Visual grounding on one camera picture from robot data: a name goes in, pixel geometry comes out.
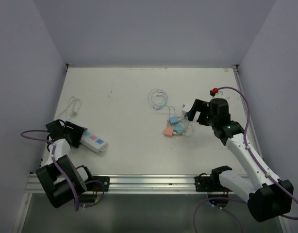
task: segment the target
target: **metal frame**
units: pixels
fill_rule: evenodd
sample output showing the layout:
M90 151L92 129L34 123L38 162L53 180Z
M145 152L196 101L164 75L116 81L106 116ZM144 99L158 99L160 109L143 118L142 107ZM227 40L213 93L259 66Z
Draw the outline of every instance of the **metal frame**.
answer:
M243 93L243 88L240 81L240 76L236 67L233 67L235 80L239 90ZM245 114L247 110L245 103L242 101ZM260 147L257 141L256 132L250 119L250 132L253 144L257 152L261 155ZM109 194L222 194L222 192L196 192L195 175L94 175L94 176L109 176ZM44 190L36 175L29 176L24 197L17 215L17 219L12 233L21 233L25 218L29 209L33 193L44 193ZM282 231L291 233L291 228L287 219L279 217Z

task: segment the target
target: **blue block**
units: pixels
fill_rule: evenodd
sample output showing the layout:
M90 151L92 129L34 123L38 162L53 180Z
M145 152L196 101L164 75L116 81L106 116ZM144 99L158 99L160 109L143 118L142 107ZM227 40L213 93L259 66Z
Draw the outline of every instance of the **blue block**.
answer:
M176 116L171 116L171 117L169 118L169 123L170 123L170 125L176 125L176 124L178 124L178 123L179 123L179 119L178 119L178 117L176 117Z
M185 130L185 128L182 125L176 125L176 127L174 128L174 131L176 133L182 133Z

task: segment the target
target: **white power strip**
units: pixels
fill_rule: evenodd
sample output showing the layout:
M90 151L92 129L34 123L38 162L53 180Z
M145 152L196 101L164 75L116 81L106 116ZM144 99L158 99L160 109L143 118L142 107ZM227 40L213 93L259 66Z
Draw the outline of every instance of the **white power strip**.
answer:
M80 143L90 148L94 152L103 152L108 146L108 143L104 139L97 137L94 133L92 133L89 130L86 130L83 133Z

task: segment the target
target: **robotic arm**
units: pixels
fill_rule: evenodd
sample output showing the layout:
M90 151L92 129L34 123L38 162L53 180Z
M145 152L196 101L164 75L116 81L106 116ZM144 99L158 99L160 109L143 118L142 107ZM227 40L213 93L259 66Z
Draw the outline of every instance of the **robotic arm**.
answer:
M251 215L258 222L289 213L292 199L269 178L269 175L291 194L294 190L292 184L289 180L282 181L260 156L256 156L256 159L267 174L253 160L248 147L253 154L258 153L248 139L246 146L244 130L238 122L231 120L228 102L219 98L210 102L195 100L191 110L186 114L189 121L193 120L196 112L200 112L197 122L212 127L214 135L235 155L251 181L241 178L230 167L223 166L212 170L213 185L228 188L237 194L248 204Z

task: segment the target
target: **white cable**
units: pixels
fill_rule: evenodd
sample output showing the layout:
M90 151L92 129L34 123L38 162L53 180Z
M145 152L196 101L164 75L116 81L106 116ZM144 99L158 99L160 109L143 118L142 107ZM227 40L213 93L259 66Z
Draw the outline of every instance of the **white cable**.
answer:
M67 119L73 119L78 115L78 112L79 112L81 106L82 106L81 99L72 96L72 97L70 97L70 99L68 101L67 107L58 116L60 116L64 112L66 112L66 118Z

